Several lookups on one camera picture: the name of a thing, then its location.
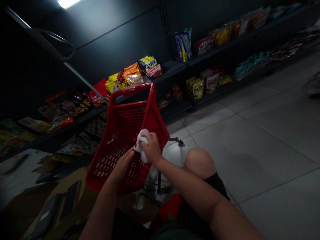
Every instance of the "shopping basket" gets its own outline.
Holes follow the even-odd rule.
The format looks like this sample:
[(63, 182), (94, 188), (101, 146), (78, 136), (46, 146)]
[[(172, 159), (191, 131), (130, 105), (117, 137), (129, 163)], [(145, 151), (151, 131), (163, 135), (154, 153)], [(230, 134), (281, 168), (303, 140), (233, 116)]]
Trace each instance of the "shopping basket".
[[(147, 101), (116, 106), (117, 97), (135, 95), (143, 89), (150, 89)], [(101, 190), (118, 159), (135, 145), (137, 135), (144, 128), (157, 134), (162, 151), (169, 140), (169, 133), (157, 106), (154, 83), (139, 84), (112, 93), (104, 135), (86, 177), (88, 187), (96, 192)], [(151, 163), (143, 163), (140, 153), (135, 152), (128, 171), (119, 184), (118, 195), (142, 189), (150, 167)]]

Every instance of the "basket handle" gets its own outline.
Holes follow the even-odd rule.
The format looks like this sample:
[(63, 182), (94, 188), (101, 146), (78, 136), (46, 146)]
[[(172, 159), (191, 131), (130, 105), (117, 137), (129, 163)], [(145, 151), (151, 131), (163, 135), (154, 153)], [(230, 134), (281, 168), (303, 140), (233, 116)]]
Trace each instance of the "basket handle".
[(115, 106), (116, 98), (119, 96), (128, 97), (128, 96), (136, 95), (142, 90), (148, 89), (148, 88), (150, 88), (148, 101), (155, 100), (156, 94), (157, 94), (155, 85), (153, 82), (148, 82), (148, 83), (136, 84), (133, 86), (126, 87), (125, 89), (115, 91), (110, 96), (110, 104)]

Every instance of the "white cloth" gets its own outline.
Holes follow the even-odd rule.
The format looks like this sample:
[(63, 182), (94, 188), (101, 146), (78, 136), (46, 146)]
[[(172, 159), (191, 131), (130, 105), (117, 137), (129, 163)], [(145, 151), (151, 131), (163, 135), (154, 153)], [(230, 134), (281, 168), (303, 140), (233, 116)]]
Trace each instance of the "white cloth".
[(139, 152), (141, 154), (141, 160), (144, 162), (144, 163), (148, 163), (148, 159), (146, 157), (146, 154), (144, 153), (143, 149), (141, 148), (141, 142), (145, 142), (147, 145), (149, 145), (149, 141), (146, 137), (143, 137), (142, 135), (145, 135), (145, 134), (148, 134), (149, 131), (147, 129), (142, 129), (138, 136), (137, 136), (137, 142), (136, 142), (136, 145), (134, 146), (134, 150), (136, 152)]

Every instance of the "knee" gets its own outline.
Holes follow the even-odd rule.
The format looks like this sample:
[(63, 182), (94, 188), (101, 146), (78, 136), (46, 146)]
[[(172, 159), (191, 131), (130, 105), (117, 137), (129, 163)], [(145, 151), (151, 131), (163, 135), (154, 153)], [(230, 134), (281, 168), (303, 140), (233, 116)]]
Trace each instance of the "knee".
[(217, 172), (212, 157), (202, 148), (192, 148), (188, 151), (184, 169), (202, 179), (206, 179)]

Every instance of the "light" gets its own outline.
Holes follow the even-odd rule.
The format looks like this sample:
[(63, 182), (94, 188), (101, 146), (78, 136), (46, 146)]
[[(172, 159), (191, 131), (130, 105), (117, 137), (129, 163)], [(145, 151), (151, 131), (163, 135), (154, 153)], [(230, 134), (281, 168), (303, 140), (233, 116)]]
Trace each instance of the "light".
[(80, 2), (81, 0), (58, 0), (58, 3), (64, 9), (68, 9), (69, 7), (75, 5), (76, 3)]

